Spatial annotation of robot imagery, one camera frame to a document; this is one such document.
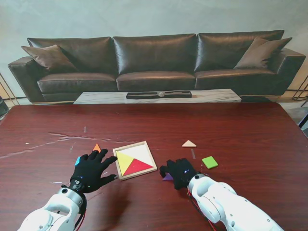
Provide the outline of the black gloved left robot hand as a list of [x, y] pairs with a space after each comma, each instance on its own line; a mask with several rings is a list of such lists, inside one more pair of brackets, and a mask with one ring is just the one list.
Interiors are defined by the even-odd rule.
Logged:
[[117, 175], [103, 176], [103, 172], [117, 160], [116, 156], [104, 159], [107, 149], [92, 151], [80, 157], [70, 179], [69, 188], [75, 192], [92, 193], [117, 179]]

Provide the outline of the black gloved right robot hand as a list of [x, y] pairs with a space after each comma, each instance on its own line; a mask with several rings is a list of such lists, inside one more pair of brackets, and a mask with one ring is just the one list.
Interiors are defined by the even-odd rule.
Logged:
[[173, 178], [174, 188], [180, 190], [186, 188], [191, 179], [200, 174], [200, 171], [196, 171], [186, 158], [181, 158], [176, 161], [167, 160], [167, 165], [161, 166], [159, 173], [163, 178], [169, 174]]

